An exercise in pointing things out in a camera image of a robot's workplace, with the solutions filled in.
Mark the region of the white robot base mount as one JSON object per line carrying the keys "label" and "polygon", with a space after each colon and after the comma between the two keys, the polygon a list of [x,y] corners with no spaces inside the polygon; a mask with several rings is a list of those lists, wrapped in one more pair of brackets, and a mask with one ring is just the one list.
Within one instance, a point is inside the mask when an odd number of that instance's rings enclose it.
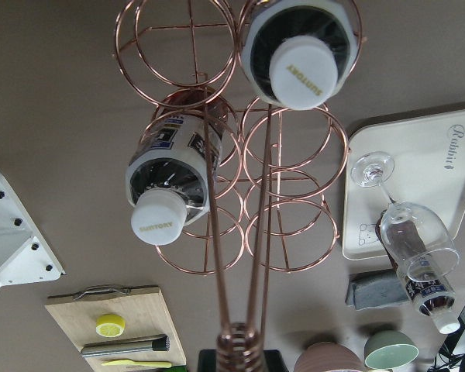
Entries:
{"label": "white robot base mount", "polygon": [[55,281],[65,269],[0,172],[0,288]]}

